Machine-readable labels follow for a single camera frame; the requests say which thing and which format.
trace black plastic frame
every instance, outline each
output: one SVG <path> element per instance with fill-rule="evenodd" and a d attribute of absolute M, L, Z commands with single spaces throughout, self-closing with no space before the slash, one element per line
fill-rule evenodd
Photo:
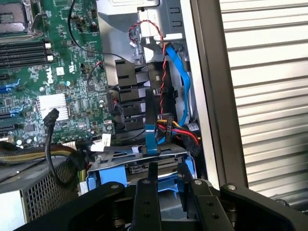
<path fill-rule="evenodd" d="M 248 187 L 219 0 L 191 0 L 220 185 Z"/>

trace red wire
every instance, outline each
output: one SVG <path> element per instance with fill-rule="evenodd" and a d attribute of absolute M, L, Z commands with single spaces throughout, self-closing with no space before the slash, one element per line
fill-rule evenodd
<path fill-rule="evenodd" d="M 151 20 L 142 20 L 140 22 L 135 23 L 134 25 L 132 25 L 129 30 L 128 30 L 128 37 L 130 39 L 130 41 L 132 41 L 133 43 L 137 43 L 137 39 L 132 39 L 132 37 L 130 36 L 130 32 L 132 29 L 134 29 L 135 27 L 137 27 L 138 25 L 140 25 L 141 23 L 144 22 L 148 22 L 150 24 L 152 24 L 155 29 L 157 30 L 159 36 L 160 36 L 160 40 L 163 43 L 163 56 L 164 56 L 164 62 L 163 62 L 163 77 L 162 77 L 162 84 L 160 85 L 160 114 L 163 115 L 164 114 L 164 99 L 163 99 L 163 89 L 165 87 L 165 78 L 167 75 L 167 56 L 166 56 L 166 45 L 164 43 L 164 36 L 163 33 L 160 31 L 160 29 L 158 28 L 158 26 L 153 23 Z"/>
<path fill-rule="evenodd" d="M 166 127 L 165 127 L 165 126 L 163 126 L 163 125 L 161 125 L 161 124 L 157 124 L 157 125 L 158 125 L 161 129 L 166 130 Z M 193 141 L 194 141 L 197 145 L 199 145 L 198 139 L 197 139 L 197 138 L 195 137 L 195 135 L 192 134 L 191 132 L 184 131 L 184 130 L 179 130 L 179 129 L 172 129 L 171 131 L 174 131 L 174 132 L 180 133 L 180 134 L 189 135 L 189 136 L 193 139 Z"/>

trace corrugated metal shutter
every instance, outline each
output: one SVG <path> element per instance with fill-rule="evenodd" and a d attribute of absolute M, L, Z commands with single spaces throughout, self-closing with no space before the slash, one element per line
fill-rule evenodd
<path fill-rule="evenodd" d="M 220 0 L 249 187 L 308 203 L 308 0 Z"/>

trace heatsink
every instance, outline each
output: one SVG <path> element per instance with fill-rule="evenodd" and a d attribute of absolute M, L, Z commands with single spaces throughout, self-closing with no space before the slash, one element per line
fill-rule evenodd
<path fill-rule="evenodd" d="M 42 118 L 45 118 L 53 108 L 59 111 L 59 118 L 57 121 L 69 118 L 65 94 L 60 93 L 55 95 L 38 96 L 37 107 Z"/>

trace motherboard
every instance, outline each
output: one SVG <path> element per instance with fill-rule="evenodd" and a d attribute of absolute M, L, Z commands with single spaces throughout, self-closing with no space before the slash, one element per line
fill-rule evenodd
<path fill-rule="evenodd" d="M 76 1 L 71 15 L 73 36 L 84 49 L 69 34 L 71 5 L 72 0 L 0 0 L 2 141 L 44 143 L 43 118 L 53 108 L 60 112 L 54 143 L 114 133 L 96 0 Z"/>

